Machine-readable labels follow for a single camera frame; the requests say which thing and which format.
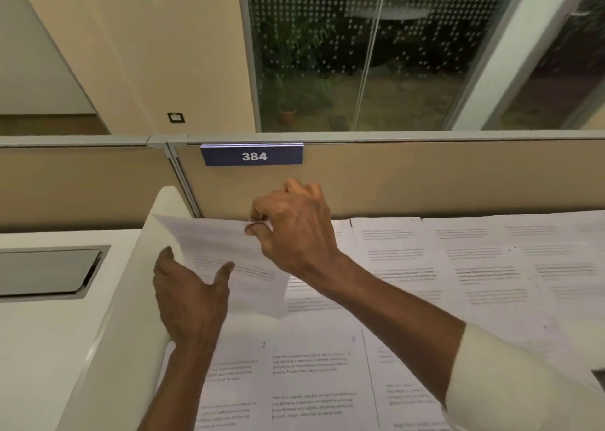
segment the white shirt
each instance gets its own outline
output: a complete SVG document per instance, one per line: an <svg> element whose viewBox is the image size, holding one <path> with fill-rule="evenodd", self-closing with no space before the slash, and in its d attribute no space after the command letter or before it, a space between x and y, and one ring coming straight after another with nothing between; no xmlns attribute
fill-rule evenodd
<svg viewBox="0 0 605 431"><path fill-rule="evenodd" d="M605 394L466 325L443 412L454 431L603 431Z"/></svg>

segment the desk surface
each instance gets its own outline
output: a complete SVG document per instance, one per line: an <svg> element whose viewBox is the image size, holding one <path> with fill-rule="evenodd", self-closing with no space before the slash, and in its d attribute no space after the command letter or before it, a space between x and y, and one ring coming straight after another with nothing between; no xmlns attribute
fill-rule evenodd
<svg viewBox="0 0 605 431"><path fill-rule="evenodd" d="M0 428L57 427L139 233L0 234L0 249L110 245L84 298L0 303Z"/></svg>

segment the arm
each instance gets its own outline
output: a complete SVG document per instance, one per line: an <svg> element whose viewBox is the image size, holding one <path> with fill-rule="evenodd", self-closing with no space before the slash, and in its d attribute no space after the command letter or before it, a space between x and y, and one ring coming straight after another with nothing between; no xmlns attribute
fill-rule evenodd
<svg viewBox="0 0 605 431"><path fill-rule="evenodd" d="M263 254L348 309L448 409L456 430L602 429L605 397L533 353L465 324L374 277L338 251L317 184L289 179L257 198L253 220Z"/></svg>
<svg viewBox="0 0 605 431"><path fill-rule="evenodd" d="M160 252L154 268L160 317L175 342L166 373L139 431L193 431L201 389L227 316L232 262L223 265L214 284L174 260L170 248Z"/></svg>

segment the number plate sign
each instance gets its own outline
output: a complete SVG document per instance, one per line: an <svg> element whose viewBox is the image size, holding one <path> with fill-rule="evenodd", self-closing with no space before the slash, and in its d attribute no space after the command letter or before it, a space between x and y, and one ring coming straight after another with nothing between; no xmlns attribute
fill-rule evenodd
<svg viewBox="0 0 605 431"><path fill-rule="evenodd" d="M302 165L302 143L202 144L206 166Z"/></svg>

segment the forearm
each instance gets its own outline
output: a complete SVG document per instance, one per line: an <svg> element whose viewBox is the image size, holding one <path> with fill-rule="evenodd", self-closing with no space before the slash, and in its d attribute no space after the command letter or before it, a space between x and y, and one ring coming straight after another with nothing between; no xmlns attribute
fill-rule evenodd
<svg viewBox="0 0 605 431"><path fill-rule="evenodd" d="M139 431L193 431L214 346L177 346Z"/></svg>
<svg viewBox="0 0 605 431"><path fill-rule="evenodd" d="M315 273L325 276L313 282L328 283L318 290L349 310L445 404L464 321L383 282L344 255Z"/></svg>

